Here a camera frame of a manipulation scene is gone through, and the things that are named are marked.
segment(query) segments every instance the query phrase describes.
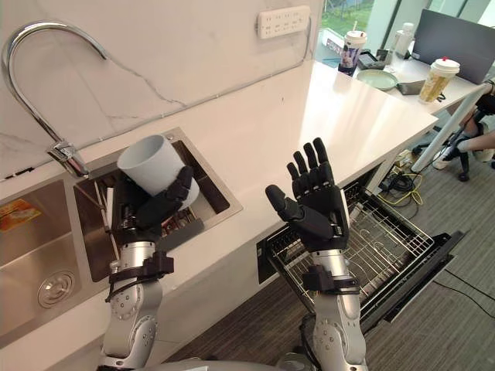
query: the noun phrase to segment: power outlet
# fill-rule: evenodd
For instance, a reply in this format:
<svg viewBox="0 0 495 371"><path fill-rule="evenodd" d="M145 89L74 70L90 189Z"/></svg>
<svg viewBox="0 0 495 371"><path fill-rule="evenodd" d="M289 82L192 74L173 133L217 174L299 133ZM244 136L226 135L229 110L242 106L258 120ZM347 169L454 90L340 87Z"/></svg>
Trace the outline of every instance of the power outlet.
<svg viewBox="0 0 495 371"><path fill-rule="evenodd" d="M302 31L308 27L310 13L307 5L261 12L258 14L258 36L270 39Z"/></svg>

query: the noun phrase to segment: white cup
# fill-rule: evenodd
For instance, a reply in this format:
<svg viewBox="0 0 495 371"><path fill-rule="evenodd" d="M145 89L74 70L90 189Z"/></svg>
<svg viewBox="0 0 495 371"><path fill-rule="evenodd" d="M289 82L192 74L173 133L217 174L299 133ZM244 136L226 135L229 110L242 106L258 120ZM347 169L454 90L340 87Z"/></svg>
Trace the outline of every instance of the white cup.
<svg viewBox="0 0 495 371"><path fill-rule="evenodd" d="M172 144L162 135L151 135L129 146L117 160L117 167L151 196L166 190L184 166ZM197 198L200 187L193 179L183 206Z"/></svg>
<svg viewBox="0 0 495 371"><path fill-rule="evenodd" d="M437 59L432 63L428 78L419 92L419 101L422 103L433 102L459 71L460 65L455 60L446 57Z"/></svg>
<svg viewBox="0 0 495 371"><path fill-rule="evenodd" d="M349 31L344 37L343 51L340 56L338 70L346 75L353 76L357 67L357 59L366 43L366 33L363 31Z"/></svg>

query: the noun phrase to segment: plate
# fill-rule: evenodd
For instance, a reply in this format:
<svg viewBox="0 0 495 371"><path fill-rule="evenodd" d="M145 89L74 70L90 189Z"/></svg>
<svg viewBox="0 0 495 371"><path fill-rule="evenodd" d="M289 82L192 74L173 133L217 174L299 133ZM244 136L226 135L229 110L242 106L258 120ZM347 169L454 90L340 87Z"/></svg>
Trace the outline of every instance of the plate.
<svg viewBox="0 0 495 371"><path fill-rule="evenodd" d="M383 91L390 90L398 84L394 75L382 70L364 70L359 72L356 78Z"/></svg>

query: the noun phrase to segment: sink drain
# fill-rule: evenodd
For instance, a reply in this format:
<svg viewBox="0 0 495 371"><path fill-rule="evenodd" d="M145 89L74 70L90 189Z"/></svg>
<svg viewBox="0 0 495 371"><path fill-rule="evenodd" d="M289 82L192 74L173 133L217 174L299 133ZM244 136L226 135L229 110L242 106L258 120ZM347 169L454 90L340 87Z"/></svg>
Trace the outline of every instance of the sink drain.
<svg viewBox="0 0 495 371"><path fill-rule="evenodd" d="M74 275L69 271L61 271L49 276L38 289L38 302L44 308L52 308L72 292L75 283Z"/></svg>

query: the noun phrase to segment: computer monitor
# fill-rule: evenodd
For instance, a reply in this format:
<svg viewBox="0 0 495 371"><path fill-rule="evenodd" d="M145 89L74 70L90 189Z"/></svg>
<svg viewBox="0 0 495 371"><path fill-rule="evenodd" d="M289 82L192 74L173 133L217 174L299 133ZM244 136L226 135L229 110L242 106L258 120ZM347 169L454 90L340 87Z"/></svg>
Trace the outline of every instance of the computer monitor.
<svg viewBox="0 0 495 371"><path fill-rule="evenodd" d="M430 64L444 56L460 63L459 77L482 83L495 60L495 29L423 9L412 57Z"/></svg>

